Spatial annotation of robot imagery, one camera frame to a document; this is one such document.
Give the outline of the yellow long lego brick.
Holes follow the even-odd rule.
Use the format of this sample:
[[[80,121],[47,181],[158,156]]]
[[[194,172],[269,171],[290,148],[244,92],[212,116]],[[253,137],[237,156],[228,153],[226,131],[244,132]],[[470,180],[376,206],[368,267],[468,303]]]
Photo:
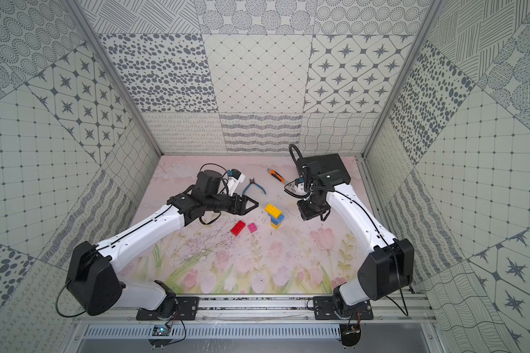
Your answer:
[[[279,219],[279,217],[282,215],[282,212],[277,208],[275,207],[274,205],[272,204],[268,204],[266,207],[265,207],[265,211],[266,213],[271,216],[272,218],[274,219]]]

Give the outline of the light blue lego brick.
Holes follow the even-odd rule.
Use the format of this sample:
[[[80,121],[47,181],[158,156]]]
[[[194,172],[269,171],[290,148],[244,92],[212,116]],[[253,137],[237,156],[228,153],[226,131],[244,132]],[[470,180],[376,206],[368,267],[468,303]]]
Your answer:
[[[280,224],[284,220],[285,216],[283,214],[279,215],[277,218],[271,217],[271,222],[274,224]]]

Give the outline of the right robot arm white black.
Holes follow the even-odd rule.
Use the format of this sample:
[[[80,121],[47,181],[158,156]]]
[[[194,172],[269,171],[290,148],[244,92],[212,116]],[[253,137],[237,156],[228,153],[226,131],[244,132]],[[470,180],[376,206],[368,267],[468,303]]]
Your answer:
[[[300,157],[296,162],[302,191],[297,206],[303,220],[325,220],[337,213],[366,254],[357,275],[334,289],[337,315],[348,318],[358,304],[375,301],[408,287],[413,281],[415,249],[397,239],[361,202],[338,154]]]

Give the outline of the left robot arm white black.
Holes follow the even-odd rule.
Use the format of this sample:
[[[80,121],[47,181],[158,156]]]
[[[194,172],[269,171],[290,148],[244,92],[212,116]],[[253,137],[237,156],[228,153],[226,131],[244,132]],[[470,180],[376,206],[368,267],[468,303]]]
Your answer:
[[[91,244],[84,241],[74,248],[64,288],[89,316],[111,308],[131,308],[168,319],[178,314],[175,292],[160,280],[151,283],[125,283],[119,273],[143,251],[160,239],[207,212],[244,216],[250,197],[236,193],[245,176],[237,169],[221,174],[204,170],[184,192],[170,197],[165,205],[136,225],[113,237]]]

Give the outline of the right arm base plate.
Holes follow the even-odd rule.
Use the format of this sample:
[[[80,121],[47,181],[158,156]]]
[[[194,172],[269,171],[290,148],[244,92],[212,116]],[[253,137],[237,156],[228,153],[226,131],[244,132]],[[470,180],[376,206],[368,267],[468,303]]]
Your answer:
[[[333,296],[317,296],[312,298],[312,310],[318,321],[358,319],[372,320],[374,315],[369,301],[347,305]]]

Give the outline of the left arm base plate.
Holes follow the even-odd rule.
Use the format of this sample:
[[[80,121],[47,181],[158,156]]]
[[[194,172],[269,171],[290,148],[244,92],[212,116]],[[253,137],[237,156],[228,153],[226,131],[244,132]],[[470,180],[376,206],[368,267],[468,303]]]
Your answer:
[[[137,321],[161,321],[176,318],[194,321],[199,304],[199,297],[173,297],[165,299],[156,310],[139,309],[135,319]]]

